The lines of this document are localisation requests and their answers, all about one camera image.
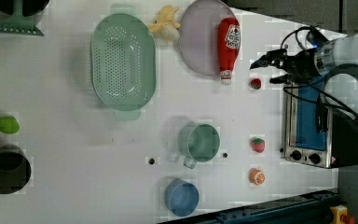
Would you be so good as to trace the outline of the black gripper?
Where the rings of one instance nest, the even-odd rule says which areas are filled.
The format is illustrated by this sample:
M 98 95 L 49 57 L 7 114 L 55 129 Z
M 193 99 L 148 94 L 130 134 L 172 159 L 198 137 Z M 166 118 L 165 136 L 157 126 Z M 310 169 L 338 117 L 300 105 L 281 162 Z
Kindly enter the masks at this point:
M 272 77 L 269 80 L 271 84 L 308 84 L 320 76 L 314 63 L 314 55 L 314 49 L 302 50 L 295 56 L 288 56 L 285 51 L 281 58 L 278 53 L 267 52 L 251 63 L 250 68 L 275 66 L 286 72 L 283 76 Z

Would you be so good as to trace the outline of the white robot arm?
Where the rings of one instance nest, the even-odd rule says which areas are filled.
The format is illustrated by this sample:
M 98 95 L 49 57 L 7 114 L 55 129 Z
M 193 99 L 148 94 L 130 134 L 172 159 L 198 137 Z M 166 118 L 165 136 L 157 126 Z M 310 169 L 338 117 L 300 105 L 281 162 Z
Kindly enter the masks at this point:
M 273 84 L 310 84 L 316 77 L 327 81 L 335 75 L 349 75 L 358 82 L 358 34 L 329 40 L 313 26 L 306 30 L 309 49 L 303 48 L 294 56 L 288 55 L 285 48 L 271 50 L 250 67 L 283 70 L 283 76 L 270 80 Z

